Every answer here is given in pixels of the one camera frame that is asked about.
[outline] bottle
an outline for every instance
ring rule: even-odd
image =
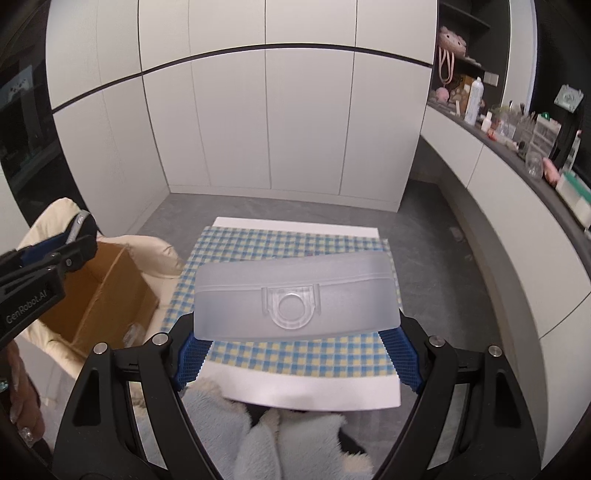
[[[478,118],[480,101],[482,100],[483,94],[484,85],[482,84],[480,77],[478,77],[476,80],[474,80],[474,82],[472,82],[472,87],[470,88],[470,98],[468,99],[468,107],[466,108],[466,115],[464,116],[464,121],[468,125],[476,125],[476,118]]]
[[[482,121],[482,126],[481,126],[480,130],[482,130],[484,133],[488,133],[488,131],[491,129],[491,125],[492,125],[492,112],[488,112],[486,114],[486,118]]]

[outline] cabinet door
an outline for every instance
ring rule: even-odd
[[[141,79],[78,100],[54,120],[72,176],[101,231],[127,233],[166,188]]]
[[[421,135],[467,187],[482,151],[482,142],[431,106],[425,110]]]
[[[162,201],[168,190],[150,126],[141,78],[103,90],[109,125],[125,176],[131,215],[138,218],[148,205]]]
[[[216,55],[192,66],[212,185],[268,189],[265,52]]]
[[[52,108],[138,73],[137,2],[53,0],[46,66]]]
[[[96,19],[100,83],[138,73],[138,3],[100,0]]]
[[[51,107],[100,86],[96,49],[99,0],[53,0],[46,30]]]
[[[189,0],[139,0],[138,24],[143,70],[191,55]]]
[[[356,45],[433,63],[437,0],[359,0]]]
[[[339,193],[353,52],[267,50],[271,187]]]
[[[189,62],[144,76],[150,118],[169,185],[209,185]]]
[[[190,0],[191,54],[265,43],[265,0]]]
[[[542,464],[558,453],[591,398],[591,297],[542,338],[548,391],[548,433]]]
[[[430,79],[426,67],[355,53],[341,195],[400,204]]]
[[[538,196],[487,147],[468,190],[509,255],[542,337],[591,291],[577,252]]]
[[[267,0],[267,43],[355,45],[355,0]]]

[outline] person's hand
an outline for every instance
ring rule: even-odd
[[[37,392],[25,370],[17,343],[13,340],[6,347],[7,360],[12,371],[10,382],[10,421],[30,447],[45,433],[45,423],[37,404]]]

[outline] cardboard box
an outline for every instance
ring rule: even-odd
[[[125,247],[98,242],[96,256],[66,275],[66,298],[40,320],[82,357],[98,342],[111,348],[143,343],[158,298]]]

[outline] gray floor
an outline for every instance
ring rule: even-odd
[[[500,345],[482,276],[436,185],[409,181],[398,213],[287,200],[171,194],[139,234],[158,236],[187,258],[203,228],[218,216],[377,227],[390,243],[407,316],[416,318],[428,334],[440,335],[458,348],[484,350],[492,343]],[[449,454],[461,396],[458,389],[434,465]],[[346,430],[367,448],[375,463],[381,463],[391,448],[414,399],[403,385],[400,408],[347,415]]]

